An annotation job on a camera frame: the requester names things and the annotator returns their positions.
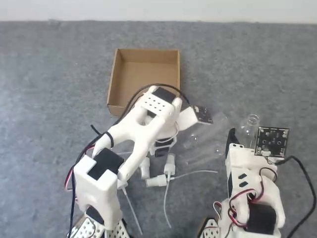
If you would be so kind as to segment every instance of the wire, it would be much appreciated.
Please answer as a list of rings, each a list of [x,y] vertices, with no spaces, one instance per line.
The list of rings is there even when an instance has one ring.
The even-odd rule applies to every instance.
[[[262,176],[262,173],[261,173],[262,170],[270,170],[271,172],[273,172],[273,173],[274,173],[273,182],[275,183],[275,182],[277,181],[278,175],[277,175],[277,172],[276,172],[276,171],[274,171],[273,169],[268,168],[268,167],[263,167],[263,168],[261,168],[260,171],[259,171],[259,175],[260,175],[260,176]]]
[[[156,142],[157,143],[166,143],[166,142],[172,140],[173,138],[175,138],[175,136],[177,136],[178,133],[179,133],[179,127],[178,127],[178,123],[177,122],[175,122],[175,127],[176,127],[176,133],[172,137],[169,137],[168,139],[163,140],[163,141],[162,140],[156,140]]]
[[[75,207],[75,175],[74,173],[71,173],[71,185],[73,188],[73,197],[71,199],[71,210],[70,210],[70,225],[69,225],[69,231],[68,231],[68,238],[71,236],[71,230],[73,229],[73,217],[74,217],[74,207]]]
[[[92,141],[88,143],[88,145],[80,152],[78,155],[75,164],[71,167],[71,171],[73,171],[73,168],[75,165],[80,161],[80,159],[83,157],[83,155],[86,153],[86,151],[93,145],[97,140],[99,140],[105,133],[102,133],[98,136],[96,136]],[[76,186],[75,186],[75,175],[74,173],[71,173],[71,184],[72,184],[72,200],[71,200],[71,209],[70,209],[70,221],[69,221],[69,233],[68,238],[70,238],[70,233],[73,228],[73,216],[74,216],[74,207],[75,207],[75,200],[76,200]]]
[[[163,210],[164,210],[164,216],[165,216],[165,220],[167,222],[167,225],[169,228],[172,228],[172,225],[170,224],[170,222],[168,220],[167,213],[166,213],[166,197],[167,197],[167,191],[168,191],[168,187],[169,187],[169,181],[170,181],[170,174],[168,174],[168,178],[167,178],[167,185],[166,185],[166,190],[165,190],[165,194],[164,194]]]
[[[85,155],[87,154],[87,151],[89,151],[89,150],[91,150],[91,149],[94,149],[94,145],[92,145],[91,147],[89,147],[87,150],[86,150],[86,152],[85,152]]]
[[[68,171],[66,179],[65,179],[65,182],[64,182],[64,189],[66,191],[71,191],[72,190],[71,188],[67,188],[72,173],[73,173],[73,167],[70,168],[70,170]]]
[[[312,192],[312,195],[313,195],[313,205],[312,205],[312,208],[309,210],[309,212],[303,217],[303,219],[291,230],[291,232],[288,234],[287,238],[291,238],[293,236],[293,234],[297,231],[297,229],[308,219],[308,217],[311,216],[311,214],[316,209],[316,192],[315,192],[313,183],[311,181],[311,178],[309,177],[303,163],[297,157],[291,155],[291,156],[287,157],[284,161],[279,161],[279,162],[275,163],[275,165],[283,165],[286,162],[290,161],[291,159],[295,160],[298,163],[298,165],[300,166],[300,168],[302,169],[302,171],[305,175],[305,178],[308,182],[308,185],[309,185],[311,192]]]
[[[131,208],[131,211],[132,211],[132,214],[133,214],[135,223],[136,223],[137,226],[138,226],[138,229],[139,229],[139,231],[140,231],[140,234],[143,235],[143,232],[142,232],[142,229],[141,229],[141,226],[140,226],[138,217],[137,217],[137,215],[136,215],[135,212],[134,212],[134,209],[133,209],[132,203],[131,203],[131,201],[130,201],[130,199],[129,199],[129,197],[128,197],[127,191],[125,190],[125,188],[123,188],[122,191],[123,191],[125,197],[127,198],[127,201],[128,201],[129,206],[130,206],[130,208]]]
[[[161,87],[168,87],[168,88],[172,88],[174,89],[175,91],[177,91],[183,98],[184,100],[190,105],[190,102],[188,100],[188,98],[185,96],[185,94],[179,90],[178,88],[172,86],[172,85],[169,85],[169,84],[164,84],[164,83],[153,83],[153,84],[148,84],[148,85],[145,85],[143,87],[141,87],[135,94],[133,94],[133,96],[131,97],[130,101],[128,102],[127,106],[125,107],[123,113],[121,114],[121,116],[119,117],[119,119],[113,124],[113,125],[116,125],[118,124],[124,117],[125,115],[132,109],[131,104],[134,100],[134,98],[144,89],[147,89],[151,86],[161,86]]]
[[[215,208],[215,205],[217,205],[220,208],[220,213],[221,213],[221,208],[222,208],[222,204],[218,201],[213,202],[212,207],[214,209],[214,211],[217,213],[219,220],[221,220],[221,214],[219,213],[219,211]]]
[[[232,226],[233,226],[233,223],[230,224],[230,226],[228,228],[228,232],[224,238],[228,238],[230,231],[233,230]]]
[[[184,176],[197,174],[197,173],[214,173],[214,174],[216,174],[216,173],[218,173],[218,171],[214,171],[214,170],[196,170],[196,171],[185,173],[183,175],[171,177],[170,180],[179,179],[179,178],[182,178]]]
[[[91,129],[97,134],[100,135],[101,133],[94,127],[94,125],[90,125]]]
[[[235,209],[233,208],[233,206],[232,206],[231,203],[232,203],[232,201],[233,201],[234,199],[236,199],[237,197],[239,197],[239,196],[241,196],[241,195],[243,195],[243,194],[245,194],[245,193],[251,193],[251,192],[255,192],[255,193],[256,193],[256,191],[255,191],[254,189],[249,188],[249,189],[246,189],[246,190],[243,190],[243,191],[237,193],[236,195],[234,195],[234,196],[229,200],[228,216],[229,216],[229,218],[231,219],[232,223],[234,223],[234,224],[235,224],[236,226],[238,226],[238,227],[245,227],[246,224],[243,224],[243,223],[238,222],[238,221],[230,214],[230,212],[232,212],[232,213],[234,213],[234,214],[237,213],[237,212],[235,211]]]

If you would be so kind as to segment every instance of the perforated metal plate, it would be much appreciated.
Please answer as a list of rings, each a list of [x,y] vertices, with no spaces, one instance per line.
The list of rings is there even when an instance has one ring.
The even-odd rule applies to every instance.
[[[73,227],[71,238],[101,238],[105,233],[104,227],[93,219],[82,217]],[[113,231],[107,231],[107,238],[130,238],[122,221]]]
[[[209,219],[205,224],[205,228],[199,238],[220,238],[220,228],[214,219]]]

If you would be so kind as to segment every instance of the circuit board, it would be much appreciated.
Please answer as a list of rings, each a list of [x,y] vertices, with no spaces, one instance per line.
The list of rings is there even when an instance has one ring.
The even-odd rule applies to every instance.
[[[288,135],[288,128],[260,126],[254,155],[284,158]]]

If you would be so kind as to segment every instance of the cardboard box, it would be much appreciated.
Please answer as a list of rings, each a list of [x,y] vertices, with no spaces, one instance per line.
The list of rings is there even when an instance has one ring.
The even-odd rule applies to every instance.
[[[179,51],[117,49],[107,98],[110,113],[121,115],[132,95],[151,83],[165,83],[180,88]],[[176,94],[173,89],[166,89]]]

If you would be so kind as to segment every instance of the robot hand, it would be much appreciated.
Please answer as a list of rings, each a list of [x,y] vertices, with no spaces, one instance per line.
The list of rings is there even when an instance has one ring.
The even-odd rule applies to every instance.
[[[206,109],[194,106],[181,112],[181,106],[180,98],[151,86],[131,111],[96,142],[92,158],[85,156],[74,167],[80,209],[86,211],[93,207],[106,230],[113,230],[122,218],[116,194],[119,184],[127,183],[147,152],[154,152],[162,140],[170,138],[175,142],[178,131],[197,122],[212,123]],[[110,148],[126,140],[135,144],[132,154],[124,161]]]

